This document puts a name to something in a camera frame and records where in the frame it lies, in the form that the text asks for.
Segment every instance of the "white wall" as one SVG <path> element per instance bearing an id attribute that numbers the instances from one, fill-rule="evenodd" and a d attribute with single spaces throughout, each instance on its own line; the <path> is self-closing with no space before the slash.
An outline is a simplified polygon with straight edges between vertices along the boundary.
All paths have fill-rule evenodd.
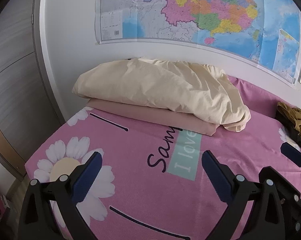
<path id="1" fill-rule="evenodd" d="M 95 0 L 41 0 L 40 19 L 46 68 L 66 119 L 86 102 L 71 93 L 81 73 L 103 62 L 131 57 L 212 64 L 301 108 L 301 84 L 293 89 L 260 69 L 218 53 L 150 42 L 99 45 L 95 38 Z"/>
<path id="2" fill-rule="evenodd" d="M 0 192 L 6 195 L 15 177 L 0 164 Z"/>

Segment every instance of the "map of china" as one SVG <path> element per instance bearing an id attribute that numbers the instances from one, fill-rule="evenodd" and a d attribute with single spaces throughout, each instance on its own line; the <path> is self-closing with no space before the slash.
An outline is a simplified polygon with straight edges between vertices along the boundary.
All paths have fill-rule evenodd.
<path id="1" fill-rule="evenodd" d="M 205 44 L 215 42 L 215 33 L 239 33 L 251 26 L 258 10 L 254 0 L 166 0 L 161 10 L 166 21 L 174 26 L 177 22 L 195 22 L 202 30 L 210 31 Z M 259 30 L 253 34 L 257 39 Z"/>

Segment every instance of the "pink folded blanket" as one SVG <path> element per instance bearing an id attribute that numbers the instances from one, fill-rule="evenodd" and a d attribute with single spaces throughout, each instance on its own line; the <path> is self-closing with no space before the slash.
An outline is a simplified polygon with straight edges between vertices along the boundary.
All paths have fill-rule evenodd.
<path id="1" fill-rule="evenodd" d="M 90 99 L 86 106 L 111 114 L 178 127 L 209 136 L 212 136 L 219 126 L 219 124 L 205 122 L 193 114 L 174 112 L 169 109 L 117 103 L 97 98 Z"/>

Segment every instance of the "black line print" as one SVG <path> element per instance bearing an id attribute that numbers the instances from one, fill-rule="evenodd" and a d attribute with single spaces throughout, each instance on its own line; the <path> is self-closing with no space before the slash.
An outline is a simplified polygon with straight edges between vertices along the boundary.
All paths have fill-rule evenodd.
<path id="1" fill-rule="evenodd" d="M 190 237 L 189 237 L 189 236 L 180 236 L 180 235 L 176 235 L 176 234 L 173 234 L 173 233 L 170 233 L 170 232 L 163 231 L 163 230 L 161 230 L 161 229 L 152 227 L 152 226 L 147 225 L 147 224 L 145 224 L 145 223 L 143 223 L 143 222 L 140 222 L 140 221 L 138 221 L 138 220 L 136 220 L 136 219 L 134 219 L 134 218 L 132 218 L 132 217 L 129 217 L 128 215 L 122 213 L 121 211 L 119 211 L 119 210 L 113 208 L 112 206 L 110 206 L 110 210 L 114 211 L 114 212 L 117 213 L 118 215 L 120 215 L 120 216 L 122 216 L 122 217 L 124 217 L 124 218 L 126 218 L 126 219 L 128 219 L 128 220 L 130 220 L 130 221 L 132 221 L 132 222 L 134 222 L 134 223 L 136 223 L 136 224 L 139 224 L 139 225 L 141 225 L 141 226 L 143 226 L 143 227 L 149 228 L 149 229 L 151 229 L 151 230 L 160 232 L 160 233 L 165 234 L 165 235 L 168 235 L 168 236 L 173 236 L 173 237 L 180 238 L 180 239 L 190 240 Z"/>
<path id="2" fill-rule="evenodd" d="M 129 131 L 128 128 L 126 128 L 126 127 L 124 127 L 124 126 L 121 126 L 121 125 L 119 125 L 119 124 L 117 124 L 117 123 L 108 121 L 108 120 L 106 120 L 106 119 L 104 119 L 104 118 L 102 118 L 102 117 L 100 117 L 100 116 L 98 116 L 98 115 L 92 114 L 92 113 L 89 113 L 89 114 L 92 115 L 92 116 L 94 116 L 94 117 L 96 117 L 96 118 L 98 118 L 98 119 L 101 119 L 101 120 L 103 120 L 103 121 L 105 121 L 105 122 L 108 122 L 108 123 L 110 123 L 110 124 L 112 124 L 112 125 L 115 125 L 115 126 L 117 126 L 117 127 L 119 127 L 119 128 L 122 128 L 122 129 L 125 130 L 126 132 Z"/>

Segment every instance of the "silver screw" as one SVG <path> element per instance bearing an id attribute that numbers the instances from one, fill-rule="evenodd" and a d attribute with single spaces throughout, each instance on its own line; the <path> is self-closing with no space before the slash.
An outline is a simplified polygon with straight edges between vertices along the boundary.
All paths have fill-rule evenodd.
<path id="1" fill-rule="evenodd" d="M 266 183 L 267 183 L 268 185 L 270 185 L 270 186 L 273 186 L 273 185 L 274 185 L 274 183 L 273 183 L 273 181 L 272 181 L 271 179 L 266 180 Z"/>
<path id="2" fill-rule="evenodd" d="M 243 176 L 243 175 L 237 175 L 236 176 L 236 179 L 238 180 L 238 181 L 244 181 L 245 180 L 245 177 Z"/>
<path id="3" fill-rule="evenodd" d="M 37 179 L 32 179 L 31 182 L 30 182 L 30 184 L 32 186 L 36 185 L 37 184 Z"/>
<path id="4" fill-rule="evenodd" d="M 296 226 L 295 226 L 295 229 L 296 229 L 296 231 L 299 231 L 299 229 L 300 229 L 300 223 L 296 223 Z"/>
<path id="5" fill-rule="evenodd" d="M 62 176 L 59 177 L 60 181 L 67 181 L 67 179 L 68 179 L 67 175 L 62 175 Z"/>

